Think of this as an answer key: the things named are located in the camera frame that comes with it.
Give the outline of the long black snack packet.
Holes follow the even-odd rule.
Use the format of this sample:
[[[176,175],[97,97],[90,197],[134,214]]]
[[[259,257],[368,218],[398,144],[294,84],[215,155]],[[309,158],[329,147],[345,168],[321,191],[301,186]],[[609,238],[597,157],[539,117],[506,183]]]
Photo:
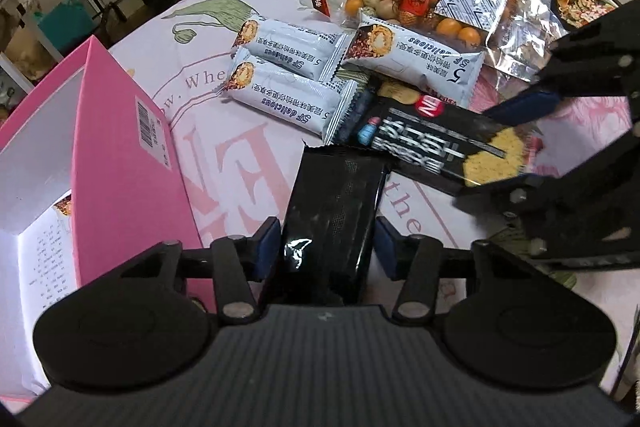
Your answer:
[[[391,162],[386,153],[356,146],[304,148],[262,309],[361,305]]]

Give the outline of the pink cardboard box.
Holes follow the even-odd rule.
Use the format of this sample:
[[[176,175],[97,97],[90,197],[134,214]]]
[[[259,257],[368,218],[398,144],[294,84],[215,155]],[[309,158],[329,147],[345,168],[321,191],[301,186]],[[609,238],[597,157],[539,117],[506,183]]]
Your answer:
[[[201,243],[168,122],[89,39],[1,128],[2,397],[48,387],[32,343],[44,311],[166,239]]]

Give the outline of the white snack bar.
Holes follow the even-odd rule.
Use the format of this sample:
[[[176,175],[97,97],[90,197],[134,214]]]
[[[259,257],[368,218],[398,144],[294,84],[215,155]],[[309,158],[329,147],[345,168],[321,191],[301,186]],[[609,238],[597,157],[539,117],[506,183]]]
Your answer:
[[[235,52],[219,88],[222,96],[317,135],[326,145],[334,142],[357,91],[354,80],[307,79],[246,49]]]
[[[246,49],[289,72],[326,82],[333,78],[349,39],[345,31],[323,32],[252,15],[236,34],[232,48]]]
[[[72,213],[72,194],[68,193],[54,203],[54,208],[65,218]]]
[[[482,51],[461,52],[367,14],[343,58],[460,107],[470,105],[484,60]]]

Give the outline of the black cracker packet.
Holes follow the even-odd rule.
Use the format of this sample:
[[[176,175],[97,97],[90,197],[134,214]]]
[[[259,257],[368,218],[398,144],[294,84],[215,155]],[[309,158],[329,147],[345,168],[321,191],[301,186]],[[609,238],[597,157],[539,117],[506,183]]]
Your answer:
[[[526,173],[536,141],[529,124],[505,126],[385,77],[354,98],[333,135],[390,155],[393,171],[449,195]]]

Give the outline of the floral bed sheet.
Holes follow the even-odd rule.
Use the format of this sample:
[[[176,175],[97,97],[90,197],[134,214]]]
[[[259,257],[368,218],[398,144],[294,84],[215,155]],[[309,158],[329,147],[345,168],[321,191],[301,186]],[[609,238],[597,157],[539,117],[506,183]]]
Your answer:
[[[338,5],[343,0],[336,0]],[[608,0],[622,4],[626,0]],[[253,234],[269,216],[285,213],[306,143],[315,136],[233,101],[212,98],[224,80],[229,52],[248,9],[264,17],[334,29],[310,0],[183,0],[144,24],[111,52],[163,109],[174,138],[186,191],[205,246],[217,237]],[[534,172],[562,176],[629,128],[621,98],[578,98],[544,118],[544,148]],[[472,215],[448,195],[392,174],[380,207],[404,234],[435,236],[468,248],[503,228],[488,211]],[[634,328],[639,270],[579,273],[574,289],[613,320],[618,345],[602,388],[611,391]]]

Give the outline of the teal bag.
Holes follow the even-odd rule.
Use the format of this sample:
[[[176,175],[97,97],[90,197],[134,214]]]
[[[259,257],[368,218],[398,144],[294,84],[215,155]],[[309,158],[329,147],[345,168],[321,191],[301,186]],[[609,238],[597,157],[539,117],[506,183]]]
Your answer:
[[[63,0],[50,12],[35,12],[34,17],[40,30],[62,54],[73,51],[96,29],[81,0]]]

